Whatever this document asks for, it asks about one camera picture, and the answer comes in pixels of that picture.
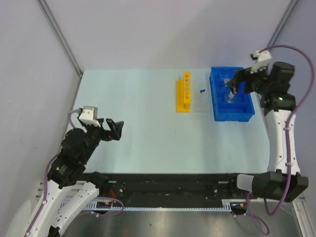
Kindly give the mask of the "small glass jar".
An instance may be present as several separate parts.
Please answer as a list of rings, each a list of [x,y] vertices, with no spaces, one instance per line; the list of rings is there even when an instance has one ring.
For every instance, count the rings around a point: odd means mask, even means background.
[[[222,89],[223,90],[227,90],[227,89],[230,89],[229,86],[228,86],[228,82],[230,81],[229,78],[224,78],[223,79],[223,84],[222,84]]]

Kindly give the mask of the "small clear glass beaker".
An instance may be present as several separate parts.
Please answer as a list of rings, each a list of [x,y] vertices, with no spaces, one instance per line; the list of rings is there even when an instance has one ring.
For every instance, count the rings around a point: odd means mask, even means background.
[[[219,75],[221,78],[229,78],[229,74],[230,74],[230,72],[227,69],[220,69],[219,70]]]

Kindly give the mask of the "glass flask with stopper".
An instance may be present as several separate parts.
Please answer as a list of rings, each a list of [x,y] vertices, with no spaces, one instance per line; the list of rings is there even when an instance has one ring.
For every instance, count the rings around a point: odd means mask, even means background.
[[[236,98],[236,95],[233,94],[232,92],[229,92],[227,94],[224,95],[224,102],[225,103],[235,103],[237,98]]]

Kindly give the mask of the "blue plastic tray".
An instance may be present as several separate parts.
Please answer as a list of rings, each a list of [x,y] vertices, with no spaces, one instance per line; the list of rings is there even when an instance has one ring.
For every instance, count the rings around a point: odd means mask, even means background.
[[[210,88],[211,97],[213,104],[214,119],[216,121],[239,121],[248,122],[253,115],[255,115],[255,110],[250,94],[245,94],[243,92],[245,83],[241,83],[239,87],[239,92],[236,94],[235,103],[225,103],[224,95],[231,92],[230,89],[223,90],[222,84],[223,79],[219,75],[220,69],[229,70],[229,79],[234,77],[237,70],[242,70],[242,67],[211,67],[210,69]]]

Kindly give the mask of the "clear plastic well plate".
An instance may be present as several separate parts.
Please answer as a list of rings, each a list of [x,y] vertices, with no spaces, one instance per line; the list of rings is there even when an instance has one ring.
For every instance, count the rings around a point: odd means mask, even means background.
[[[193,112],[200,114],[208,113],[208,97],[206,92],[200,93],[199,91],[193,95]]]

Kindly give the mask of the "yellow test tube rack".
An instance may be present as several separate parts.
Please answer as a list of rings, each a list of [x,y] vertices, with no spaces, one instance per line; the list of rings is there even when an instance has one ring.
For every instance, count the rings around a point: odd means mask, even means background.
[[[176,112],[189,113],[192,102],[191,73],[184,72],[176,81]]]

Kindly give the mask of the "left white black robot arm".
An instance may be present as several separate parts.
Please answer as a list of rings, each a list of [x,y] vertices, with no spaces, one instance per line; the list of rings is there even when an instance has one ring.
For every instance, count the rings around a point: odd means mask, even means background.
[[[101,118],[97,122],[106,122],[109,129],[81,122],[83,128],[73,128],[66,133],[60,153],[49,161],[45,169],[44,189],[37,205],[31,210],[30,202],[25,202],[11,222],[6,234],[8,237],[61,237],[89,202],[108,194],[108,178],[95,171],[77,194],[64,207],[61,206],[100,142],[121,139],[123,121]]]

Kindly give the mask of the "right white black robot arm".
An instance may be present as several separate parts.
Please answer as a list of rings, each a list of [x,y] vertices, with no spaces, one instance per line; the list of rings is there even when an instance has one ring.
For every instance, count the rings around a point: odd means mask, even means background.
[[[251,68],[237,70],[228,82],[233,93],[244,87],[244,93],[256,92],[261,96],[260,106],[264,110],[270,144],[267,172],[254,175],[239,174],[237,180],[228,185],[233,198],[241,197],[245,191],[257,198],[292,202],[309,185],[307,177],[301,175],[297,163],[294,142],[296,99],[288,93],[295,67],[285,62],[275,62],[271,71],[266,67],[253,72]]]

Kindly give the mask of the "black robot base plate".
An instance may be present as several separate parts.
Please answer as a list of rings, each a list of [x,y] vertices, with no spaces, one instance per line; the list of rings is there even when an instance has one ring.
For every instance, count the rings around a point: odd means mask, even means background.
[[[129,208],[213,208],[245,199],[234,174],[106,173],[117,198]]]

